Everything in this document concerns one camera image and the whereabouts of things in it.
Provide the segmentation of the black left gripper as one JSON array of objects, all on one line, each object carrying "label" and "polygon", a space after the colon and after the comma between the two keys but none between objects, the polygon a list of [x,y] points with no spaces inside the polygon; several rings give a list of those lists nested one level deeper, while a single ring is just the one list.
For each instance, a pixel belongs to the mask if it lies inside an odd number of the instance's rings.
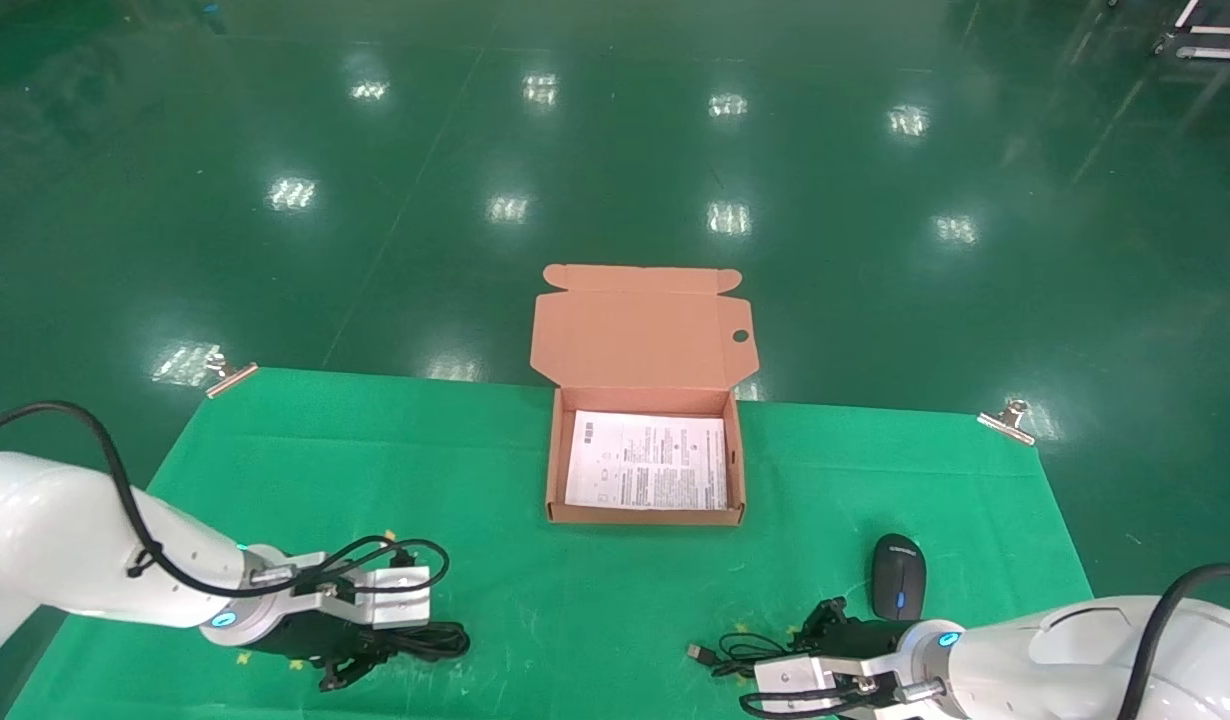
[{"label": "black left gripper", "polygon": [[359,682],[374,667],[403,652],[405,644],[394,641],[391,631],[309,610],[285,615],[241,650],[308,661],[323,671],[319,692],[327,693]]}]

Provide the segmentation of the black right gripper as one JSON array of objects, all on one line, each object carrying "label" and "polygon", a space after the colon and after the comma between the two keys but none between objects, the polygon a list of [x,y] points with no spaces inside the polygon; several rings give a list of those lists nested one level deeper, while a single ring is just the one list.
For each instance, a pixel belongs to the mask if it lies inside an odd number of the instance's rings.
[{"label": "black right gripper", "polygon": [[895,654],[907,631],[918,620],[861,620],[845,615],[847,601],[833,597],[815,606],[815,623],[793,633],[793,652],[847,660],[867,660]]}]

